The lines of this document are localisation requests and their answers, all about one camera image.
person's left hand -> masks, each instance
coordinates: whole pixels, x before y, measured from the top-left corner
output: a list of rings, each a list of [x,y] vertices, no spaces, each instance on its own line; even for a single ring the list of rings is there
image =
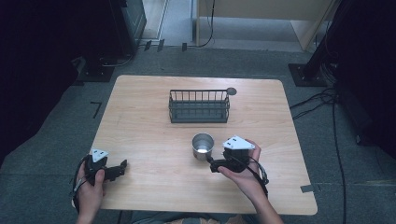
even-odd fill
[[[78,180],[83,178],[85,181],[85,162],[81,164],[78,170]],[[105,170],[99,170],[95,176],[95,185],[92,186],[88,181],[85,182],[78,190],[79,214],[77,223],[92,223],[93,219],[102,204],[105,192],[103,182],[105,179]]]

hand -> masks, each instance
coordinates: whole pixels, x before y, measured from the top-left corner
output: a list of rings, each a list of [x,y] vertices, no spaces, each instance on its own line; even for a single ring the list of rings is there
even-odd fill
[[[254,145],[254,149],[249,151],[249,156],[254,160],[258,161],[260,158],[260,153],[262,149],[253,141],[246,139],[249,143]],[[249,164],[250,169],[256,172],[258,175],[259,173],[259,165],[256,162],[251,162]],[[262,186],[257,181],[257,179],[253,176],[253,174],[248,170],[245,169],[241,173],[235,173],[225,167],[220,166],[219,172],[223,175],[230,178],[235,184],[242,190],[242,192],[252,201],[254,198],[258,196],[258,194],[262,193],[264,195],[264,191],[262,190]]]
[[[259,161],[262,149],[253,141],[246,139],[249,143],[254,145],[253,151],[249,152],[249,156],[255,161]],[[259,165],[256,162],[251,162],[248,167],[259,175]],[[264,190],[259,181],[254,177],[248,169],[241,173],[235,173],[223,166],[219,167],[219,172],[230,178],[238,188],[250,199],[256,209],[260,223],[283,223],[279,214],[268,201]]]
[[[85,181],[85,162],[81,164],[78,170],[78,180],[83,178]],[[103,191],[103,182],[105,179],[105,170],[99,170],[95,176],[95,185],[92,186],[88,181],[85,182],[78,190],[79,214],[77,223],[92,223],[93,219],[102,204],[105,192]]]

metal cup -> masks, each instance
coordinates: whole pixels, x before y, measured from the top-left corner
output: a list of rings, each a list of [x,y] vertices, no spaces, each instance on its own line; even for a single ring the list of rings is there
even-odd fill
[[[192,154],[198,161],[206,161],[212,155],[215,141],[208,133],[198,133],[192,138]]]

black cable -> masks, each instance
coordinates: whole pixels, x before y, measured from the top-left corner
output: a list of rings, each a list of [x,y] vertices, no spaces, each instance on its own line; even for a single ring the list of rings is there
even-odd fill
[[[329,47],[327,45],[327,34],[329,33],[329,24],[330,21],[327,22],[327,27],[326,27],[326,35],[324,36],[324,46],[326,48],[327,54],[332,57],[332,58],[338,58],[338,52],[334,51],[334,52],[330,52],[329,51]]]
[[[246,165],[244,162],[238,160],[236,157],[232,156],[231,154],[228,154],[228,153],[226,153],[226,154],[227,154],[230,158],[232,158],[233,160],[235,160],[235,161],[241,163],[242,165],[244,165],[245,168],[247,168],[247,169],[253,174],[253,176],[256,178],[256,180],[259,182],[260,186],[262,187],[262,190],[264,191],[265,196],[268,198],[268,189],[267,189],[267,187],[265,187],[265,185],[268,183],[268,179],[266,178],[266,177],[267,177],[267,173],[265,173],[265,171],[262,172],[262,178],[261,178],[254,170],[252,170],[252,169],[251,169],[248,165]]]
[[[326,91],[332,91],[332,90],[333,90],[333,88],[328,88],[328,89],[322,91],[321,93],[318,93],[318,94],[315,94],[315,95],[309,97],[307,100],[304,100],[304,101],[302,101],[302,102],[300,102],[300,103],[298,103],[296,105],[290,106],[290,109],[293,109],[294,107],[297,107],[297,106],[300,106],[300,105],[304,105],[304,104],[306,104],[306,103],[308,103],[308,102],[310,102],[312,100],[316,100],[316,99],[320,99],[321,102],[322,102],[321,104],[315,106],[312,109],[309,109],[309,110],[306,110],[306,111],[303,111],[303,112],[299,113],[298,115],[294,116],[293,119],[298,119],[298,118],[300,118],[300,117],[302,117],[302,116],[304,116],[304,115],[306,115],[306,114],[308,114],[308,113],[310,113],[312,111],[315,111],[316,109],[318,109],[319,107],[321,107],[323,105],[332,104],[335,101],[335,94],[326,92]]]
[[[335,143],[335,150],[337,152],[338,165],[340,167],[341,177],[343,181],[343,198],[344,198],[343,223],[346,224],[347,223],[347,186],[346,186],[346,178],[344,174],[343,164],[341,163],[340,149],[338,147],[337,129],[335,125],[335,101],[332,104],[332,128],[334,133],[334,143]]]
[[[89,158],[89,155],[86,155],[86,156],[85,156],[84,158],[82,158],[81,161],[78,163],[77,169],[76,169],[76,171],[75,171],[75,175],[74,175],[74,177],[73,177],[73,188],[72,188],[72,191],[70,192],[70,196],[73,197],[73,203],[74,203],[74,206],[76,207],[76,210],[77,210],[78,213],[79,213],[78,189],[79,189],[79,187],[81,187],[83,184],[85,184],[85,182],[87,182],[87,180],[85,180],[84,182],[82,182],[81,184],[79,184],[79,185],[76,187],[77,178],[78,178],[78,171],[79,171],[79,168],[81,167],[82,163],[83,163],[84,161],[87,161],[88,158]]]
[[[134,57],[133,54],[131,54],[131,56],[123,63],[113,63],[113,64],[102,64],[102,67],[119,67],[119,66],[123,66],[125,64],[127,64],[128,62],[130,62],[132,60],[132,58]]]
[[[322,74],[332,83],[336,82],[336,78],[334,77],[333,73],[335,71],[335,67],[333,67],[330,63],[322,63],[320,65],[320,69]]]
[[[213,37],[213,17],[215,15],[215,3],[216,3],[216,0],[213,0],[212,15],[211,15],[211,19],[210,19],[210,37],[206,41],[206,43],[204,43],[203,45],[197,46],[196,48],[203,48],[204,46],[206,46],[210,42],[210,40],[212,40],[212,37]]]

person's right hand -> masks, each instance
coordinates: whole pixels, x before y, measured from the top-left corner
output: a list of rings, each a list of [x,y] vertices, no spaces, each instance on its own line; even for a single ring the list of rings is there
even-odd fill
[[[246,140],[254,145],[254,149],[250,150],[249,156],[255,161],[259,161],[262,149],[255,142],[248,139]],[[254,160],[250,159],[252,162],[249,164],[249,167],[259,175],[259,165],[254,162]],[[240,188],[251,201],[258,197],[258,194],[265,195],[262,186],[248,169],[245,169],[241,173],[235,173],[223,166],[220,166],[218,170],[220,173],[235,182],[238,188]]]
[[[254,150],[249,152],[249,156],[255,161],[259,161],[260,153],[262,149],[253,141],[247,140],[249,143],[254,145]],[[259,164],[253,159],[250,159],[248,165],[250,169],[259,175]],[[235,184],[242,190],[242,192],[250,199],[256,209],[259,221],[261,224],[266,223],[283,223],[279,214],[276,212],[274,207],[268,201],[265,196],[264,190],[260,185],[259,181],[254,177],[248,169],[245,169],[241,173],[235,173],[223,166],[219,167],[219,172],[230,178]]]

